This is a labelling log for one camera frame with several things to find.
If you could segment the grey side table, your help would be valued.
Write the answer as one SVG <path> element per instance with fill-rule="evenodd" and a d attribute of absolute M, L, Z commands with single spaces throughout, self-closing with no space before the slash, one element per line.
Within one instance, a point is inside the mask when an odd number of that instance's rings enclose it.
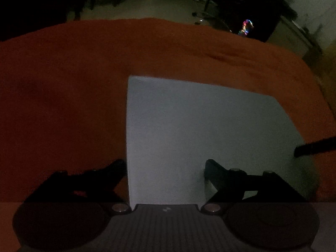
<path fill-rule="evenodd" d="M 301 58 L 308 54 L 316 56 L 322 54 L 321 47 L 311 35 L 297 23 L 285 17 L 280 17 L 274 32 L 266 42 L 285 48 Z"/>

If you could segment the red tablecloth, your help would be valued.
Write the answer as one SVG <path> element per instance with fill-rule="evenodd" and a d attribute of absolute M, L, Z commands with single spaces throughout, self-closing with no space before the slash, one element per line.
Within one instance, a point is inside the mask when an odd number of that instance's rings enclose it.
<path fill-rule="evenodd" d="M 269 95 L 306 142 L 335 135 L 309 67 L 272 44 L 154 18 L 76 21 L 9 39 L 1 43 L 1 251 L 19 249 L 14 212 L 50 174 L 125 156 L 131 75 Z"/>

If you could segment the white sheet mat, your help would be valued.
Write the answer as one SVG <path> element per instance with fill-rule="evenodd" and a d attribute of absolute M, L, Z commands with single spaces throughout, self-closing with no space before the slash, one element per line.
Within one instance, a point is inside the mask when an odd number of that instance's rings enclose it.
<path fill-rule="evenodd" d="M 228 87 L 133 76 L 127 87 L 129 197 L 137 204 L 202 205 L 214 194 L 209 159 L 250 175 L 274 171 L 304 196 L 318 176 L 303 138 L 275 98 Z"/>

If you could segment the colourful glowing light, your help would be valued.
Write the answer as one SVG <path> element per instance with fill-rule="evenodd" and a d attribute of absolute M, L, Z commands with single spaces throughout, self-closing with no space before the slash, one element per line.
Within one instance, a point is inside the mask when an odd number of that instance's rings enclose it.
<path fill-rule="evenodd" d="M 238 36 L 247 37 L 250 30 L 253 28 L 253 23 L 249 19 L 246 19 L 242 24 L 242 29 L 238 32 Z"/>

